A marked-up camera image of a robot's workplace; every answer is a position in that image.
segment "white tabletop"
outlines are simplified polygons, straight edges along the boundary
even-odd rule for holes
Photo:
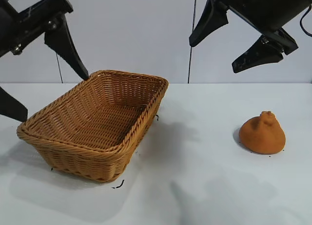
[[[74,85],[1,86],[33,114]],[[261,111],[286,133],[271,157],[237,143]],[[312,224],[311,84],[170,85],[159,116],[110,184],[50,171],[0,117],[0,224]]]

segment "orange foam toy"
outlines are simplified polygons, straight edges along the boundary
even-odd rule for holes
[[[272,112],[248,120],[239,131],[240,142],[250,150],[261,154],[282,151],[286,144],[285,133]]]

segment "black debris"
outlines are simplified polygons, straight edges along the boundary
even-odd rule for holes
[[[113,189],[116,189],[116,188],[121,188],[121,186],[123,185],[123,182],[124,182],[125,180],[122,180],[122,182],[121,182],[121,185],[119,185],[119,186],[117,186],[117,187],[112,187]]]

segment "woven basket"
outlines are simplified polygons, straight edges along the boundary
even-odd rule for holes
[[[161,77],[99,71],[22,123],[17,135],[54,169],[111,182],[124,172],[167,87]]]

